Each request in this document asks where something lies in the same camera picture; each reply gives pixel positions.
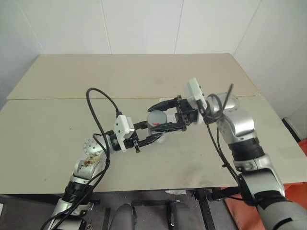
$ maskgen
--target floor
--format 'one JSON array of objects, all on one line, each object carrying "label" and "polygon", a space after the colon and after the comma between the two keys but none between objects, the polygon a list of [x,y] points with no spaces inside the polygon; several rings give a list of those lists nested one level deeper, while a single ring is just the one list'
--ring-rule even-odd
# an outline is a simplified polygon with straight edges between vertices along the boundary
[{"label": "floor", "polygon": [[[164,191],[123,192],[102,194],[95,193],[93,199],[100,200],[88,213],[86,220],[94,230],[101,230],[106,208],[110,208],[110,221],[116,209],[124,203],[135,200],[180,200],[186,203],[197,220],[200,229],[205,229],[198,201],[187,191],[186,195],[172,195]],[[28,201],[0,195],[3,211],[0,216],[0,230],[36,230],[50,217],[54,205]],[[209,202],[216,230],[236,230],[223,201]],[[168,230],[166,206],[136,206],[136,230]]]}]

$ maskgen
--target white tile wall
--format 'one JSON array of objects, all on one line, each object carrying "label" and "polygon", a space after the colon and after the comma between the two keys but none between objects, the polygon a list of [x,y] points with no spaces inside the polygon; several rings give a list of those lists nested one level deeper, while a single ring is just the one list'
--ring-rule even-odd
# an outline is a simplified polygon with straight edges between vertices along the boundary
[{"label": "white tile wall", "polygon": [[110,53],[100,0],[18,0],[47,53]]},{"label": "white tile wall", "polygon": [[233,54],[260,0],[185,0],[176,53]]},{"label": "white tile wall", "polygon": [[182,0],[102,0],[111,50],[174,53]]},{"label": "white tile wall", "polygon": [[18,4],[0,0],[0,108],[36,56],[43,52]]},{"label": "white tile wall", "polygon": [[297,136],[304,140],[307,138],[307,103],[291,113],[286,121],[295,131]]},{"label": "white tile wall", "polygon": [[307,33],[290,20],[293,12],[283,11],[277,3],[262,2],[235,53],[280,117],[307,102]]},{"label": "white tile wall", "polygon": [[232,53],[280,117],[307,102],[304,0],[0,0],[0,108],[39,53]]}]

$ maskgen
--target metal frame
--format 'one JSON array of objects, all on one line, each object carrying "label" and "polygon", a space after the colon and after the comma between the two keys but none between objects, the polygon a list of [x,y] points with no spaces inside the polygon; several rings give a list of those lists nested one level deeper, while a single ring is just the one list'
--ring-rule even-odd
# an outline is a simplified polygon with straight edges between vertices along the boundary
[{"label": "metal frame", "polygon": [[[193,191],[193,195],[196,200],[198,200],[202,218],[204,221],[204,225],[206,230],[215,230],[214,221],[211,215],[210,207],[208,204],[209,201],[213,200],[221,200],[227,198],[227,196],[233,196],[239,193],[238,187],[228,187],[226,189],[220,188],[197,188],[197,189],[190,189]],[[53,195],[53,194],[12,194],[8,195],[12,197],[17,197],[21,199],[27,199],[37,202],[43,202],[48,204],[56,204],[60,196]],[[133,200],[133,206],[155,206],[155,205],[168,205],[170,200]],[[104,219],[104,228],[106,227],[106,223],[109,222],[109,216]]]}]

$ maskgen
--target silver arm segment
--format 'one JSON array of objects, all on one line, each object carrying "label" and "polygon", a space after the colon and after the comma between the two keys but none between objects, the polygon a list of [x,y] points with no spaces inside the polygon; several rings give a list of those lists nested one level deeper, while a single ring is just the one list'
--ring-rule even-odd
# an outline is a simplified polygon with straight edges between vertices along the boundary
[{"label": "silver arm segment", "polygon": [[[198,86],[195,79],[188,84]],[[189,92],[189,96],[193,97],[193,91]],[[223,104],[226,93],[218,94],[218,97]],[[220,106],[214,97],[208,97],[202,108],[206,108],[206,114],[212,116],[219,111]],[[229,97],[225,110],[216,123],[232,151],[236,169],[241,172],[237,182],[242,197],[248,205],[257,207],[265,228],[307,229],[307,211],[284,197],[283,184],[269,156],[259,145],[254,121],[249,113],[239,107],[239,100],[235,96]]]},{"label": "silver arm segment", "polygon": [[[112,145],[110,144],[109,135],[106,136],[109,141],[110,153],[113,152]],[[96,136],[100,143],[106,147],[104,139],[102,136]],[[58,203],[52,213],[56,215],[60,212],[65,211],[70,208],[72,204],[83,195],[83,186],[85,186],[90,179],[100,173],[105,167],[106,156],[102,148],[93,138],[88,139],[81,153],[81,156],[77,163],[74,166],[70,181],[68,186],[65,189],[64,196],[58,200]],[[89,185],[92,186],[95,184],[97,179],[92,180]],[[74,219],[65,220],[61,224],[61,229],[63,230],[76,230],[82,229],[86,222],[83,220],[83,217],[86,215],[86,212],[89,207],[89,198],[85,199],[78,207],[74,210],[71,216],[75,216]],[[59,221],[59,218],[52,220],[49,224],[47,230],[50,230],[55,226]]]}]

